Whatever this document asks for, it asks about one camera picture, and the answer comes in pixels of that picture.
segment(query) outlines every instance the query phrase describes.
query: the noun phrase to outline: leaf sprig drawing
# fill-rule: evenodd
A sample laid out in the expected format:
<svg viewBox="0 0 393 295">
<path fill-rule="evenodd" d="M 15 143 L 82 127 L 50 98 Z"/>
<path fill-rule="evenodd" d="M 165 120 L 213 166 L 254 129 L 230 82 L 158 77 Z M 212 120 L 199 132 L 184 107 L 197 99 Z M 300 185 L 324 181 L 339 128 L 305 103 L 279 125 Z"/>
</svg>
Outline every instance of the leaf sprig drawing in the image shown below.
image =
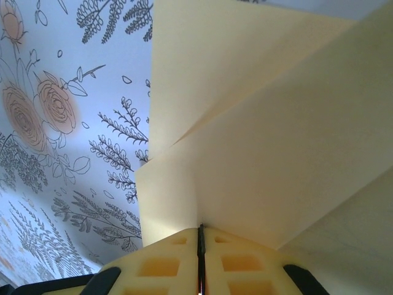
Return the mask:
<svg viewBox="0 0 393 295">
<path fill-rule="evenodd" d="M 101 43 L 105 44 L 113 35 L 117 21 L 126 6 L 126 0 L 89 0 L 83 1 L 77 10 L 77 24 L 80 28 L 84 28 L 85 32 L 82 42 L 87 43 L 97 32 L 101 31 L 104 21 L 101 14 L 104 9 L 109 5 L 109 20 Z M 127 26 L 125 32 L 132 34 L 133 32 L 142 29 L 150 24 L 145 36 L 144 41 L 152 39 L 152 11 L 153 4 L 149 4 L 149 0 L 138 0 L 137 3 L 131 7 L 128 12 L 123 16 L 123 21 L 132 22 Z"/>
<path fill-rule="evenodd" d="M 146 80 L 146 86 L 150 88 L 149 80 Z M 118 132 L 118 137 L 124 135 L 126 136 L 126 141 L 132 139 L 133 144 L 137 142 L 138 145 L 147 144 L 149 142 L 148 137 L 139 129 L 141 118 L 137 116 L 138 110 L 132 108 L 132 101 L 127 100 L 125 97 L 122 98 L 121 104 L 124 112 L 114 110 L 114 113 L 119 120 L 123 121 L 122 124 L 125 124 L 125 126 L 100 112 L 98 116 L 101 118 L 101 121 L 106 123 L 107 127 L 112 129 L 112 132 Z M 130 177 L 130 174 L 134 172 L 134 168 L 130 165 L 126 151 L 121 149 L 118 144 L 113 145 L 112 140 L 106 139 L 104 135 L 98 135 L 98 139 L 98 142 L 89 141 L 90 151 L 95 153 L 97 157 L 103 158 L 105 162 L 110 163 L 116 170 L 121 170 L 121 173 L 108 170 L 108 182 L 115 184 L 117 189 L 126 191 L 125 197 L 128 203 L 135 203 L 138 200 L 138 195 L 135 182 Z M 140 162 L 146 163 L 148 161 L 147 149 L 135 151 L 135 156 Z"/>
<path fill-rule="evenodd" d="M 71 218 L 72 225 L 78 227 L 81 232 L 89 233 L 92 227 L 93 231 L 101 236 L 102 241 L 110 245 L 122 244 L 123 251 L 132 252 L 138 249 L 134 239 L 142 237 L 141 224 L 139 218 L 132 212 L 124 212 L 108 202 L 105 203 L 107 208 L 102 209 L 77 191 L 74 191 L 73 197 L 75 201 L 71 203 L 79 207 L 80 212 L 73 211 L 64 200 L 54 198 L 52 210 L 55 212 L 55 216 L 62 216 L 64 222 Z"/>
<path fill-rule="evenodd" d="M 106 139 L 104 135 L 98 136 L 99 143 L 89 141 L 91 152 L 95 152 L 97 157 L 103 158 L 107 163 L 117 170 L 122 169 L 123 172 L 134 171 L 131 168 L 130 161 L 124 149 L 121 149 L 119 144 L 112 144 L 111 139 Z"/>
<path fill-rule="evenodd" d="M 135 152 L 135 156 L 142 162 L 147 163 L 149 161 L 149 151 L 145 150 L 144 152 L 140 149 Z"/>
<path fill-rule="evenodd" d="M 123 125 L 117 123 L 117 121 L 108 118 L 104 114 L 101 114 L 101 112 L 98 114 L 98 116 L 101 118 L 102 122 L 107 123 L 108 128 L 110 127 L 113 129 L 113 132 L 117 131 L 119 133 L 118 136 L 125 135 L 126 140 L 132 139 L 133 143 L 137 141 L 139 141 L 139 144 L 147 143 L 149 139 L 138 128 L 138 125 L 141 121 L 140 117 L 136 117 L 136 113 L 138 112 L 138 110 L 136 108 L 131 108 L 131 105 L 132 105 L 132 101 L 127 100 L 123 96 L 122 107 L 126 111 L 126 114 L 123 115 L 120 111 L 114 110 L 115 114 L 119 116 L 119 119 L 122 119 L 124 123 L 127 123 L 129 125 L 129 127 L 128 126 L 124 127 Z"/>
<path fill-rule="evenodd" d="M 18 237 L 25 250 L 38 258 L 41 263 L 50 267 L 52 271 L 57 269 L 63 278 L 91 273 L 91 268 L 84 263 L 84 260 L 76 251 L 68 233 L 65 232 L 67 236 L 67 241 L 65 241 L 44 210 L 42 212 L 50 224 L 50 229 L 46 229 L 45 223 L 22 203 L 20 205 L 24 207 L 35 222 L 35 226 L 11 203 L 10 205 L 12 207 L 10 210 L 13 216 L 12 221 L 17 228 Z"/>
<path fill-rule="evenodd" d="M 17 172 L 23 183 L 29 186 L 36 194 L 42 191 L 42 185 L 47 186 L 48 181 L 41 164 L 34 155 L 28 155 L 10 134 L 5 137 L 0 132 L 0 167 L 5 173 L 0 176 L 1 184 L 15 190 Z"/>
<path fill-rule="evenodd" d="M 139 0 L 123 17 L 123 21 L 125 22 L 132 20 L 132 22 L 125 29 L 125 32 L 127 34 L 132 34 L 133 32 L 140 30 L 141 28 L 151 23 L 153 20 L 150 13 L 152 8 L 153 4 L 150 5 L 149 0 Z M 151 35 L 149 31 L 150 29 L 144 36 L 145 41 L 151 39 L 151 36 L 149 38 L 149 35 Z"/>
</svg>

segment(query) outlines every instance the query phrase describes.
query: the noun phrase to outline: wall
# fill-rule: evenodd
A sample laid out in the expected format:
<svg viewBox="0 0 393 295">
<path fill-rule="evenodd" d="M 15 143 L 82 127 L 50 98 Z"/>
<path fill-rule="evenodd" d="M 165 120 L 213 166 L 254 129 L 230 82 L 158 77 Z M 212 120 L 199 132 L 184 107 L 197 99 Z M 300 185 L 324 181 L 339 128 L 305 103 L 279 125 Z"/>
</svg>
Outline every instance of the wall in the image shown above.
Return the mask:
<svg viewBox="0 0 393 295">
<path fill-rule="evenodd" d="M 0 271 L 97 272 L 142 245 L 153 2 L 0 6 Z"/>
</svg>

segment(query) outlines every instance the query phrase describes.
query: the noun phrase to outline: cream-colored surface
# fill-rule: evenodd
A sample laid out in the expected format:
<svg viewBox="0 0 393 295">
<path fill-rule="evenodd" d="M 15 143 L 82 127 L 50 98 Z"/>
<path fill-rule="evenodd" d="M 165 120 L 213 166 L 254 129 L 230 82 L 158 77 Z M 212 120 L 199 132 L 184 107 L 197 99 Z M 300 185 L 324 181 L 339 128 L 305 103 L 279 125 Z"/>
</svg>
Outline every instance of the cream-colored surface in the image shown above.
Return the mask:
<svg viewBox="0 0 393 295">
<path fill-rule="evenodd" d="M 280 250 L 308 265 L 331 294 L 392 294 L 392 193 L 393 168 Z"/>
<path fill-rule="evenodd" d="M 150 196 L 139 201 L 139 206 L 141 202 L 144 204 L 141 215 L 144 246 L 198 225 L 197 198 L 192 172 L 180 161 L 174 160 L 172 164 L 168 165 L 165 160 L 162 161 L 158 157 L 155 160 L 153 175 L 149 174 L 149 169 L 146 170 L 147 174 L 143 170 L 138 175 L 138 190 L 141 187 L 144 194 Z M 157 194 L 160 194 L 160 197 L 155 202 L 151 197 Z"/>
<path fill-rule="evenodd" d="M 175 200 L 195 195 L 199 221 L 277 248 L 386 171 L 391 15 L 389 4 L 143 166 L 136 173 L 142 232 L 156 232 L 145 227 L 147 210 L 174 213 Z M 189 170 L 172 174 L 179 163 Z M 188 192 L 177 191 L 182 183 Z M 187 214 L 175 219 L 189 226 Z"/>
<path fill-rule="evenodd" d="M 157 1 L 149 158 L 354 23 L 239 1 Z"/>
</svg>

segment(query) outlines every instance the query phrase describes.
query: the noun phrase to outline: peach rose illustration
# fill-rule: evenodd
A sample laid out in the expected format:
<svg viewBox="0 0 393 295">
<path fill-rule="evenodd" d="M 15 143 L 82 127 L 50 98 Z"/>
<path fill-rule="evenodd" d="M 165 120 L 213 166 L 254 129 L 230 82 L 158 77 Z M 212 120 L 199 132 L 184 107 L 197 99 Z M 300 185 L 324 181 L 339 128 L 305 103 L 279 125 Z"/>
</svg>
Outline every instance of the peach rose illustration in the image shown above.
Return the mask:
<svg viewBox="0 0 393 295">
<path fill-rule="evenodd" d="M 51 126 L 65 134 L 75 129 L 75 114 L 68 94 L 51 80 L 38 85 L 39 100 Z"/>
<path fill-rule="evenodd" d="M 46 138 L 42 130 L 41 119 L 33 104 L 18 88 L 3 90 L 3 103 L 7 117 L 21 139 L 38 152 L 45 149 Z"/>
<path fill-rule="evenodd" d="M 17 3 L 14 0 L 1 0 L 0 14 L 4 26 L 2 38 L 7 37 L 12 43 L 20 43 L 25 32 Z"/>
<path fill-rule="evenodd" d="M 1 264 L 4 265 L 7 269 L 9 269 L 9 270 L 15 270 L 14 267 L 12 266 L 12 264 L 11 264 L 6 258 L 0 257 L 0 262 L 1 262 Z"/>
</svg>

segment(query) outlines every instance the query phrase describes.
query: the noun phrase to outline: botanical line drawing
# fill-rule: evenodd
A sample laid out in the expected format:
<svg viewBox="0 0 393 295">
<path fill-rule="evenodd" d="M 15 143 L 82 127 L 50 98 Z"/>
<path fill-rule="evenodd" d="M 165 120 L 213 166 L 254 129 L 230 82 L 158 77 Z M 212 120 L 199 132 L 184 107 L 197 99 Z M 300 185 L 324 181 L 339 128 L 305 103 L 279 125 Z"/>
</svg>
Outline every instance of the botanical line drawing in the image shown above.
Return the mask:
<svg viewBox="0 0 393 295">
<path fill-rule="evenodd" d="M 146 86 L 150 88 L 149 80 L 146 80 Z M 147 144 L 149 142 L 148 137 L 138 127 L 141 121 L 141 118 L 137 116 L 138 110 L 132 108 L 132 101 L 124 96 L 121 103 L 124 112 L 114 110 L 114 113 L 123 122 L 118 123 L 116 120 L 112 120 L 107 115 L 99 112 L 98 116 L 101 118 L 101 121 L 107 125 L 107 128 L 111 128 L 112 132 L 117 132 L 118 137 L 122 135 L 126 138 L 126 141 L 133 140 L 133 144 Z M 97 157 L 103 158 L 105 162 L 110 163 L 116 170 L 121 170 L 118 173 L 108 170 L 108 182 L 115 184 L 117 189 L 126 191 L 125 197 L 128 203 L 135 203 L 138 200 L 138 196 L 135 182 L 130 178 L 130 174 L 134 172 L 134 169 L 131 167 L 126 151 L 119 144 L 113 144 L 112 140 L 110 138 L 107 139 L 104 135 L 98 135 L 98 142 L 89 141 L 89 143 L 91 152 L 95 153 Z M 135 156 L 143 163 L 148 161 L 147 149 L 144 151 L 139 149 L 135 152 Z"/>
<path fill-rule="evenodd" d="M 12 134 L 5 137 L 0 132 L 0 166 L 6 171 L 0 178 L 0 187 L 3 190 L 2 183 L 15 190 L 15 172 L 23 183 L 36 194 L 42 191 L 42 185 L 48 185 L 45 173 L 37 158 L 34 155 L 28 155 L 14 140 Z"/>
<path fill-rule="evenodd" d="M 25 193 L 24 192 L 22 192 L 22 194 L 23 194 L 23 200 L 24 201 L 26 201 L 28 204 L 29 204 L 29 206 L 34 210 L 34 211 L 37 211 L 36 209 L 35 209 L 35 207 L 34 207 L 34 202 L 33 202 L 33 200 L 31 200 L 30 198 L 28 198 L 26 195 L 25 195 Z"/>
<path fill-rule="evenodd" d="M 0 14 L 4 25 L 1 39 L 8 38 L 14 48 L 18 49 L 18 45 L 21 44 L 21 39 L 26 33 L 18 4 L 15 0 L 5 0 L 0 7 Z"/>
<path fill-rule="evenodd" d="M 147 92 L 147 96 L 150 97 L 150 88 L 151 88 L 150 81 L 148 79 L 146 79 L 145 83 L 146 83 L 146 86 L 149 88 L 149 92 Z"/>
<path fill-rule="evenodd" d="M 59 0 L 59 3 L 66 11 L 64 2 Z M 90 169 L 90 158 L 82 156 L 72 162 L 67 154 L 59 153 L 59 150 L 66 145 L 66 135 L 76 128 L 74 106 L 70 94 L 87 96 L 86 90 L 82 87 L 82 81 L 86 76 L 95 78 L 95 71 L 105 65 L 97 66 L 86 72 L 82 70 L 82 67 L 78 67 L 76 76 L 68 82 L 63 78 L 57 79 L 47 71 L 42 72 L 41 76 L 44 78 L 41 80 L 33 72 L 38 82 L 37 88 L 34 89 L 30 79 L 31 68 L 40 59 L 37 58 L 35 49 L 30 51 L 30 60 L 27 65 L 18 57 L 18 44 L 21 44 L 21 38 L 26 32 L 23 31 L 23 21 L 14 0 L 6 0 L 5 5 L 1 7 L 1 17 L 5 27 L 2 39 L 7 37 L 11 41 L 17 69 L 14 74 L 9 64 L 0 58 L 0 82 L 4 82 L 6 85 L 2 90 L 2 100 L 7 117 L 15 130 L 12 139 L 15 144 L 19 145 L 19 149 L 28 149 L 29 147 L 33 149 L 37 154 L 38 162 L 42 166 L 52 168 L 53 177 L 63 176 L 66 184 L 68 182 L 75 184 L 75 175 L 85 174 Z M 16 25 L 23 33 L 16 35 L 9 28 L 10 24 Z M 3 182 L 14 183 L 12 174 L 7 174 L 8 176 L 3 179 Z M 28 183 L 28 177 L 25 176 L 25 178 L 25 183 Z"/>
<path fill-rule="evenodd" d="M 110 245 L 122 244 L 121 249 L 123 251 L 132 252 L 138 249 L 134 240 L 142 238 L 141 223 L 132 212 L 124 212 L 108 202 L 105 202 L 107 208 L 102 209 L 77 191 L 74 191 L 73 197 L 75 201 L 71 203 L 78 207 L 80 212 L 75 212 L 64 200 L 54 198 L 52 210 L 55 212 L 55 216 L 62 216 L 64 222 L 70 220 L 73 226 L 79 228 L 80 232 L 89 233 L 93 228 L 93 231 L 100 235 L 105 243 Z"/>
<path fill-rule="evenodd" d="M 126 84 L 131 84 L 133 82 L 129 77 L 124 76 L 124 75 L 122 76 L 122 80 Z"/>
<path fill-rule="evenodd" d="M 117 189 L 127 191 L 126 199 L 128 203 L 134 203 L 138 197 L 136 195 L 135 182 L 130 179 L 130 173 L 134 172 L 131 163 L 128 160 L 126 151 L 121 149 L 119 144 L 112 144 L 111 139 L 106 139 L 104 135 L 98 136 L 99 143 L 89 141 L 90 150 L 94 152 L 97 157 L 103 158 L 107 163 L 110 163 L 116 170 L 121 170 L 122 173 L 111 173 L 107 171 L 108 182 L 115 184 Z"/>
<path fill-rule="evenodd" d="M 149 161 L 149 151 L 147 149 L 145 151 L 142 151 L 141 149 L 135 151 L 135 156 L 142 162 L 147 163 L 147 161 Z"/>
<path fill-rule="evenodd" d="M 64 1 L 63 0 L 57 0 L 57 1 L 59 2 L 59 5 L 64 10 L 64 12 L 66 14 L 68 14 L 67 7 L 66 7 L 66 4 L 64 3 Z M 39 21 L 41 23 L 41 25 L 47 26 L 48 25 L 48 18 L 45 15 L 45 13 L 41 10 L 41 0 L 37 1 L 36 7 L 37 7 L 37 10 L 34 14 L 36 23 L 38 23 L 38 21 Z"/>
<path fill-rule="evenodd" d="M 85 247 L 85 249 L 89 252 L 88 257 L 90 258 L 91 261 L 93 261 L 94 263 L 98 263 L 101 264 L 102 266 L 104 265 L 104 263 L 99 260 L 99 255 L 93 253 L 90 248 L 88 246 L 86 246 L 84 243 L 81 242 L 81 244 Z"/>
<path fill-rule="evenodd" d="M 122 97 L 122 107 L 125 110 L 126 114 L 123 115 L 120 111 L 114 110 L 115 114 L 118 115 L 119 120 L 122 119 L 124 124 L 128 124 L 128 126 L 124 127 L 122 124 L 117 123 L 117 121 L 108 118 L 106 115 L 101 112 L 98 113 L 98 116 L 101 118 L 102 122 L 107 124 L 108 128 L 112 128 L 113 132 L 118 132 L 117 136 L 124 135 L 126 140 L 133 140 L 134 143 L 147 143 L 149 139 L 143 134 L 142 131 L 138 128 L 138 125 L 141 121 L 140 117 L 136 117 L 136 113 L 138 110 L 136 108 L 131 108 L 132 101 L 127 100 L 124 96 Z"/>
<path fill-rule="evenodd" d="M 119 20 L 123 9 L 127 5 L 126 0 L 89 0 L 83 1 L 77 10 L 77 24 L 80 28 L 84 28 L 83 43 L 87 43 L 93 35 L 101 31 L 104 21 L 101 18 L 101 12 L 109 4 L 109 20 L 106 26 L 104 36 L 101 43 L 106 43 L 113 35 L 117 21 Z M 153 4 L 149 0 L 138 0 L 129 10 L 124 14 L 123 21 L 130 22 L 125 29 L 127 34 L 132 34 L 148 25 L 143 40 L 145 42 L 152 39 L 153 33 L 153 18 L 152 18 Z"/>
<path fill-rule="evenodd" d="M 18 232 L 22 247 L 29 251 L 34 257 L 48 266 L 52 271 L 57 269 L 61 277 L 74 277 L 91 273 L 91 268 L 86 265 L 76 251 L 70 236 L 65 231 L 66 241 L 62 238 L 57 228 L 42 210 L 50 229 L 45 228 L 42 222 L 33 212 L 22 203 L 21 206 L 27 211 L 33 222 L 27 220 L 26 216 L 19 212 L 11 203 L 12 221 Z"/>
</svg>

